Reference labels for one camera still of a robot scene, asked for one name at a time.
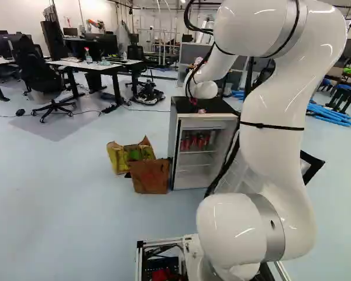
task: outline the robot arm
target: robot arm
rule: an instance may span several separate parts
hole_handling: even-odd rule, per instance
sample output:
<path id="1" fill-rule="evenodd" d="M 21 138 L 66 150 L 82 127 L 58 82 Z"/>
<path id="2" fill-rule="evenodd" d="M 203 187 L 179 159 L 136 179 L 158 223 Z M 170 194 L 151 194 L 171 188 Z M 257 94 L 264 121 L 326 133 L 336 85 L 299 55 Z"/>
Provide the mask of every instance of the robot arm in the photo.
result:
<path id="1" fill-rule="evenodd" d="M 87 19 L 86 24 L 87 24 L 87 30 L 89 32 L 91 32 L 91 26 L 95 26 L 96 28 L 99 29 L 99 31 L 102 31 L 103 33 L 105 33 L 105 24 L 102 20 L 98 19 L 97 22 L 94 22 L 92 19 Z"/>
<path id="2" fill-rule="evenodd" d="M 214 37 L 208 62 L 190 79 L 194 97 L 216 96 L 210 80 L 222 78 L 237 55 L 276 61 L 273 75 L 244 101 L 240 118 L 241 153 L 264 185 L 254 194 L 209 196 L 197 212 L 201 246 L 217 274 L 248 280 L 260 262 L 294 259 L 314 245 L 300 169 L 302 130 L 311 95 L 343 51 L 346 24 L 337 9 L 314 0 L 225 0 Z"/>

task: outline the red can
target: red can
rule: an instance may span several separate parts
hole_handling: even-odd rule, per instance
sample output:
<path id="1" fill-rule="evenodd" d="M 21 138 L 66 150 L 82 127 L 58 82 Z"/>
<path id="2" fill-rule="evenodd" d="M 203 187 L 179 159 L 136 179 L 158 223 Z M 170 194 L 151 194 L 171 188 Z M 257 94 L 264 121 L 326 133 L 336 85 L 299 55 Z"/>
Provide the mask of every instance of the red can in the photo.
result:
<path id="1" fill-rule="evenodd" d="M 204 136 L 203 136 L 203 134 L 199 134 L 198 147 L 199 147 L 200 150 L 203 150 L 203 148 L 204 148 Z"/>
<path id="2" fill-rule="evenodd" d="M 205 135 L 205 142 L 204 142 L 205 147 L 207 147 L 209 145 L 210 138 L 211 138 L 211 134 L 208 133 Z"/>
<path id="3" fill-rule="evenodd" d="M 191 139 L 190 137 L 187 135 L 185 137 L 185 150 L 190 150 L 190 146 L 191 146 Z"/>
<path id="4" fill-rule="evenodd" d="M 181 151 L 185 150 L 185 140 L 181 139 Z"/>
<path id="5" fill-rule="evenodd" d="M 195 146 L 198 145 L 198 135 L 197 134 L 192 135 L 191 145 L 195 145 Z"/>

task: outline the computer mouse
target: computer mouse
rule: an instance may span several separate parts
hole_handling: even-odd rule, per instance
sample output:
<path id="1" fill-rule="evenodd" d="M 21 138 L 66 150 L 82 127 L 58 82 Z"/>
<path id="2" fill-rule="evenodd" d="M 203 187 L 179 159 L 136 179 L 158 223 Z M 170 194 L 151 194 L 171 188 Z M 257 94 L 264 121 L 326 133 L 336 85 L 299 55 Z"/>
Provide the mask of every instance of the computer mouse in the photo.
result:
<path id="1" fill-rule="evenodd" d="M 23 108 L 16 111 L 16 116 L 22 116 L 23 114 L 25 114 L 25 110 Z"/>

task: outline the keyboard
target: keyboard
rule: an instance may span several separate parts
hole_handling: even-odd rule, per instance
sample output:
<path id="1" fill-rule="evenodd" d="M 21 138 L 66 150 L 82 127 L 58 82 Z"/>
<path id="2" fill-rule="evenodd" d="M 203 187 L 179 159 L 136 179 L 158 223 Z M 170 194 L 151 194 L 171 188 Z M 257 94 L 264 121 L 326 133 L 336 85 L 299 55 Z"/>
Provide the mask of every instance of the keyboard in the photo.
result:
<path id="1" fill-rule="evenodd" d="M 118 57 L 105 57 L 106 61 L 110 61 L 112 63 L 127 63 L 127 60 L 122 60 Z"/>
<path id="2" fill-rule="evenodd" d="M 76 57 L 65 57 L 61 60 L 71 61 L 72 63 L 80 63 L 82 61 L 81 59 L 78 59 Z"/>

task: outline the brown paper bag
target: brown paper bag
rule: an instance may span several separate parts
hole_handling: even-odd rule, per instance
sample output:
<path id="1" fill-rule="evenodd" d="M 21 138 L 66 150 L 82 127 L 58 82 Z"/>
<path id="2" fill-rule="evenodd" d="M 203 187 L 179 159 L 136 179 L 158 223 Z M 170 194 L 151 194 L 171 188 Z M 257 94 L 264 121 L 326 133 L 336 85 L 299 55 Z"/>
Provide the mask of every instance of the brown paper bag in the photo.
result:
<path id="1" fill-rule="evenodd" d="M 116 142 L 109 142 L 106 145 L 106 150 L 116 174 L 129 172 L 129 161 L 156 159 L 147 136 L 144 136 L 143 140 L 136 145 L 119 145 Z"/>
<path id="2" fill-rule="evenodd" d="M 153 194 L 168 192 L 168 159 L 129 162 L 129 165 L 135 192 Z"/>

